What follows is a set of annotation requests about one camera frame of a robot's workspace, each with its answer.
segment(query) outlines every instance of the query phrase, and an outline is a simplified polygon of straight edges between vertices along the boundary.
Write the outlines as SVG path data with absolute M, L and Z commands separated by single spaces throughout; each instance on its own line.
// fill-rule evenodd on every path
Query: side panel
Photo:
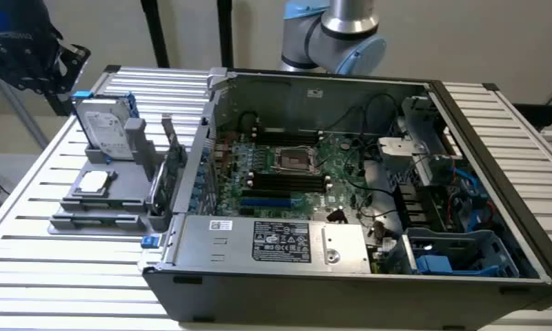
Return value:
M 487 181 L 487 183 L 483 184 L 495 192 L 497 207 L 500 208 L 500 206 L 503 206 L 504 208 L 504 210 L 501 209 L 501 213 L 505 212 L 511 216 L 515 226 L 525 238 L 548 276 L 552 278 L 552 240 L 524 203 L 507 174 L 503 172 L 491 155 L 485 143 L 475 132 L 473 126 L 467 120 L 459 104 L 453 101 L 444 84 L 439 81 L 433 81 L 432 87 L 432 97 L 436 97 L 436 101 L 441 104 L 443 109 L 440 109 L 440 112 L 447 120 L 452 136 L 455 137 L 460 148 L 465 150 L 465 155 L 471 160 L 471 163 L 473 165 L 476 164 L 479 168 L 476 170 L 483 173 L 481 177 L 484 177 Z M 484 102 L 477 106 L 481 107 L 487 105 L 491 106 L 489 103 Z
M 548 295 L 547 286 L 303 279 L 145 271 L 176 321 L 476 330 Z

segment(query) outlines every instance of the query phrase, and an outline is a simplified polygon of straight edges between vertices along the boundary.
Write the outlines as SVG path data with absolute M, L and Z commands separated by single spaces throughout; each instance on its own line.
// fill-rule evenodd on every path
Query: floor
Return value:
M 36 117 L 49 139 L 57 133 L 65 119 L 54 116 Z M 40 152 L 41 149 L 18 118 L 12 114 L 0 114 L 0 184 L 6 190 L 12 191 L 16 187 Z M 2 194 L 0 201 L 4 201 L 6 196 Z

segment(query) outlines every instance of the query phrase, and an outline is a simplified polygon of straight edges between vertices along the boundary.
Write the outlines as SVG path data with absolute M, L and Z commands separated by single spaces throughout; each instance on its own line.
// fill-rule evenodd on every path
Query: aluminum table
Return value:
M 146 119 L 148 139 L 153 140 L 158 150 L 168 148 L 160 124 L 161 113 L 172 113 L 180 143 L 189 146 L 206 102 L 206 73 L 121 67 L 117 72 L 102 74 L 93 91 L 130 91 L 136 95 L 141 117 Z M 475 123 L 491 152 L 500 153 L 496 159 L 505 160 L 500 165 L 509 167 L 509 170 L 504 169 L 507 176 L 521 187 L 523 198 L 528 199 L 528 206 L 552 238 L 552 212 L 548 212 L 552 209 L 547 208 L 547 204 L 552 206 L 552 197 L 540 192 L 539 183 L 528 182 L 535 177 L 524 176 L 525 172 L 537 172 L 540 179 L 552 180 L 552 164 L 548 164 L 551 151 L 536 145 L 536 138 L 523 128 L 516 111 L 503 107 L 504 102 L 495 92 L 483 90 L 476 84 L 447 83 L 447 88 L 471 123 Z M 497 99 L 481 102 L 483 107 L 489 107 L 483 109 L 475 104 L 477 100 L 471 98 Z M 495 139 L 499 137 L 495 134 L 483 136 L 483 132 L 491 131 L 508 131 L 513 136 L 505 136 L 505 139 Z M 527 148 L 520 149 L 523 152 L 519 155 L 512 154 L 507 144 L 521 144 Z M 142 256 L 140 237 L 53 236 L 46 232 L 58 199 L 65 195 L 86 161 L 85 146 L 84 134 L 72 117 L 0 209 L 0 328 L 299 330 L 172 321 L 137 268 L 137 261 L 148 258 Z M 525 170 L 515 168 L 516 164 L 521 164 L 519 160 L 527 159 L 528 155 L 544 163 L 535 164 L 536 167 L 528 163 Z M 148 254 L 154 259 L 158 252 Z M 515 312 L 483 330 L 552 331 L 552 308 L 544 312 Z

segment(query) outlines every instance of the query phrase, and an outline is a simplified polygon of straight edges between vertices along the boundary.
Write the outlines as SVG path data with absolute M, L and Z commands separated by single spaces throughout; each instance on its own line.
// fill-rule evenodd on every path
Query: white wall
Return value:
M 280 61 L 284 0 L 234 1 L 236 66 Z M 516 102 L 552 91 L 552 0 L 377 0 L 388 77 L 496 83 Z
M 220 65 L 214 0 L 158 0 L 170 65 Z M 92 49 L 78 88 L 109 63 L 156 65 L 138 0 L 45 0 L 53 24 Z M 275 69 L 284 0 L 233 1 L 234 62 Z M 513 101 L 540 102 L 552 91 L 552 0 L 377 0 L 387 56 L 376 75 L 495 82 Z M 52 114 L 25 93 L 34 114 Z M 0 97 L 0 112 L 10 111 Z
M 154 66 L 145 16 L 138 0 L 44 0 L 54 27 L 68 43 L 88 47 L 92 56 L 77 89 L 89 89 L 108 64 Z M 34 115 L 54 114 L 44 98 L 20 93 Z M 12 109 L 0 94 L 0 113 Z

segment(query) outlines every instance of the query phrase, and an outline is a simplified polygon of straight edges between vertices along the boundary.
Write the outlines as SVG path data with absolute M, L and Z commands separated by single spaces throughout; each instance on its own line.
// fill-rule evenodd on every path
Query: sticker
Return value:
M 230 231 L 233 228 L 233 221 L 210 220 L 209 230 Z
M 125 130 L 118 118 L 104 112 L 85 112 L 85 118 L 102 152 L 113 159 L 132 159 Z
M 320 90 L 319 88 L 316 88 L 315 90 L 308 89 L 307 96 L 309 98 L 323 98 L 323 90 Z
M 250 257 L 264 262 L 311 263 L 308 223 L 253 222 Z

